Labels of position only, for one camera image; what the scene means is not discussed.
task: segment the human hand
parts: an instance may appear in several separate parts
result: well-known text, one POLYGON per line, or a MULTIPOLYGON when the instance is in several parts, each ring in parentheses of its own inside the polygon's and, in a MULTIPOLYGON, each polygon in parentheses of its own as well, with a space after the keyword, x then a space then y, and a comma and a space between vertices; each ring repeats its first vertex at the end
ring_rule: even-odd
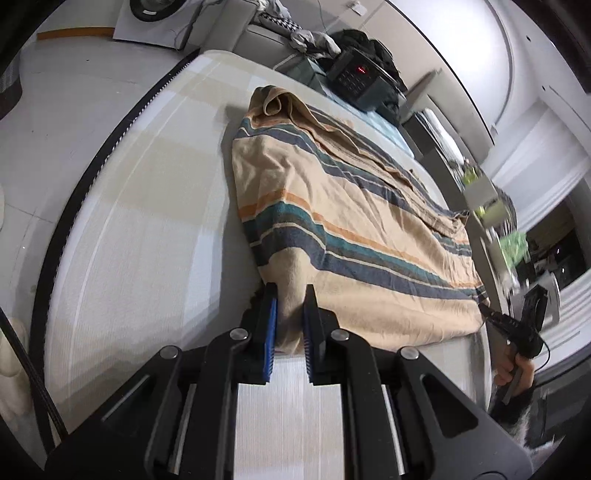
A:
MULTIPOLYGON (((502 387, 503 385, 507 385, 511 383, 513 380, 513 375, 511 375, 511 371, 515 368, 514 363, 509 359, 509 353, 511 351, 511 347, 507 345, 505 351, 503 352, 502 358, 498 361, 496 365, 496 375, 494 382, 499 386, 502 387)), ((532 360, 529 358, 525 358, 520 354, 515 356, 515 364, 518 367, 521 367, 523 370, 523 374, 521 375, 521 380, 519 381, 519 385, 513 392, 513 396, 516 397, 517 395, 521 395, 524 391, 530 389, 534 384, 534 372, 535 372, 535 365, 532 360)))

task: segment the green object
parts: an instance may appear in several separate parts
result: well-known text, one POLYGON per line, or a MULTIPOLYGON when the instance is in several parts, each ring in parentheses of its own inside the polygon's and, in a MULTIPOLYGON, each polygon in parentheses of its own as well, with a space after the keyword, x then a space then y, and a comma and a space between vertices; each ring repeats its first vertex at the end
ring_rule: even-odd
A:
POLYGON ((509 267, 516 266, 528 253, 526 236, 522 232, 513 232, 499 238, 499 244, 509 267))
POLYGON ((471 167, 468 170, 466 170, 466 173, 462 177, 462 183, 464 185, 470 185, 477 178, 478 175, 476 174, 476 169, 474 167, 471 167))

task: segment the orange strip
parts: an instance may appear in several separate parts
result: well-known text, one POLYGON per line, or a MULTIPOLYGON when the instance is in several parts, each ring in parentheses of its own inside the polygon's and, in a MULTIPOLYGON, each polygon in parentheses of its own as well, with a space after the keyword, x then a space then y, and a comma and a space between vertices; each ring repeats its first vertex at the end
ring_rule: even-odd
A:
POLYGON ((113 38, 115 29, 112 27, 77 27, 49 30, 37 34, 37 40, 49 40, 50 38, 64 37, 109 37, 113 38))
MULTIPOLYGON (((312 212, 312 208, 310 207, 310 204, 307 201, 305 201, 301 197, 298 197, 297 195, 294 195, 291 192, 288 192, 285 189, 276 190, 274 192, 263 195, 258 199, 255 205, 247 205, 245 207, 240 208, 238 210, 238 215, 240 216, 240 219, 244 221, 245 218, 255 216, 257 212, 262 212, 269 205, 272 205, 273 203, 279 200, 287 200, 288 202, 294 203, 295 205, 299 205, 311 214, 313 220, 315 220, 318 223, 321 223, 324 226, 324 228, 331 233, 337 233, 338 235, 342 236, 347 240, 356 242, 366 247, 371 247, 375 250, 380 250, 387 254, 394 255, 395 257, 402 258, 411 263, 414 263, 415 265, 423 268, 426 271, 431 271, 431 269, 428 268, 428 266, 426 266, 425 264, 423 264, 423 262, 420 261, 418 258, 415 258, 411 255, 408 255, 404 252, 400 252, 398 250, 393 250, 391 248, 386 247, 385 245, 375 242, 374 240, 365 238, 349 230, 345 230, 344 228, 336 226, 333 223, 330 223, 321 214, 312 212)), ((453 283, 449 281, 449 284, 452 287, 456 288, 475 288, 475 285, 473 283, 453 283)))

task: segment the black cable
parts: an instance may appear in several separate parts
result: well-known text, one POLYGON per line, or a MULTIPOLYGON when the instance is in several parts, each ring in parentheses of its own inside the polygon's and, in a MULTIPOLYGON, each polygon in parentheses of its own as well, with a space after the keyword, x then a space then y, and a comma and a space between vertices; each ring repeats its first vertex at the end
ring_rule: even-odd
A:
POLYGON ((31 359, 27 355, 25 348, 23 347, 21 341, 18 339, 17 333, 10 325, 6 314, 0 308, 0 330, 4 333, 4 336, 8 340, 8 343, 14 350, 18 361, 21 363, 22 367, 25 369, 25 373, 29 377, 29 381, 37 393, 41 397, 43 404, 47 410, 48 415, 51 418, 54 426, 56 427, 57 434, 60 436, 60 439, 63 441, 68 436, 68 431, 66 430, 66 426, 64 425, 64 421, 61 419, 60 413, 57 411, 56 405, 53 403, 49 392, 45 388, 41 377, 35 370, 33 363, 31 363, 31 359))
POLYGON ((542 370, 546 365, 548 365, 548 362, 550 361, 550 347, 548 346, 548 344, 546 343, 546 340, 544 340, 540 334, 538 334, 538 336, 540 337, 540 340, 542 340, 542 343, 546 346, 546 350, 548 350, 548 358, 546 359, 546 361, 544 362, 544 365, 542 365, 539 368, 536 368, 534 370, 534 373, 536 373, 539 370, 542 370))
POLYGON ((322 5, 320 4, 320 0, 316 0, 318 2, 318 9, 320 10, 320 20, 322 20, 322 26, 324 27, 324 33, 328 33, 326 31, 326 25, 324 24, 324 18, 322 17, 322 5))

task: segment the beige towel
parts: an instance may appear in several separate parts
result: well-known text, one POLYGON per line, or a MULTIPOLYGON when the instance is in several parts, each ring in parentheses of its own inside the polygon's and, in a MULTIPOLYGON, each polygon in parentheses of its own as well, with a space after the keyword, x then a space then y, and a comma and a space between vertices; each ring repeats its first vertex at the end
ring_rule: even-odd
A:
POLYGON ((306 285, 341 327, 396 350, 476 332, 486 298, 464 227, 370 140, 292 93, 259 88, 234 139, 239 214, 298 348, 306 285))

